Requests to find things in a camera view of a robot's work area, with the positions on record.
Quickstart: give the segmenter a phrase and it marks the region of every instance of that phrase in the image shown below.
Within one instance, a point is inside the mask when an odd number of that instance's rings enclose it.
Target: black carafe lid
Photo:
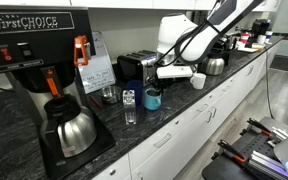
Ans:
[[[65,94],[60,98],[48,101],[44,105],[48,119],[57,119],[58,123],[65,123],[77,117],[81,112],[81,107],[76,102],[74,96]]]

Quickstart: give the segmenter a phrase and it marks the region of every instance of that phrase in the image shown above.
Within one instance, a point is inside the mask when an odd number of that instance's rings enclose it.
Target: robotic equipment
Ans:
[[[191,77],[189,66],[174,66],[177,60],[184,65],[201,63],[214,44],[243,19],[263,0],[218,0],[204,22],[197,26],[183,14],[170,14],[161,21],[158,47],[157,75],[149,79],[151,84],[163,91],[170,86],[171,79]],[[288,135],[275,141],[274,153],[288,174]]]

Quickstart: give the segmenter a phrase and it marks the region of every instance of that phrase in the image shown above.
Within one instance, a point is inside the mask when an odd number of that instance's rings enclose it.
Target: dark countertop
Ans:
[[[272,45],[266,46],[267,49],[282,38],[272,37]],[[89,96],[97,99],[102,108],[91,107],[113,135],[116,145],[66,179],[91,179],[263,53],[232,52],[224,73],[207,76],[202,90],[194,89],[188,79],[174,83],[164,92],[160,109],[137,108],[136,125],[125,124],[121,102],[102,105],[97,94],[91,93]],[[0,179],[46,179],[34,124],[12,93],[0,93]]]

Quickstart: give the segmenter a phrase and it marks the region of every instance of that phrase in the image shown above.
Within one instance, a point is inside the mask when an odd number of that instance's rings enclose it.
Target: coffee carafe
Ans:
[[[86,150],[96,139],[92,113],[80,106],[72,95],[48,101],[44,109],[47,120],[42,124],[41,135],[53,153],[57,165]]]

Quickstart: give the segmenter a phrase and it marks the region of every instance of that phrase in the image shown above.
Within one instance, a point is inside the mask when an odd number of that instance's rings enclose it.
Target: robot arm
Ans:
[[[184,15],[172,14],[161,21],[158,61],[172,62],[176,57],[187,65],[198,64],[204,60],[213,45],[243,19],[263,0],[226,0],[207,21],[200,26],[192,23]]]

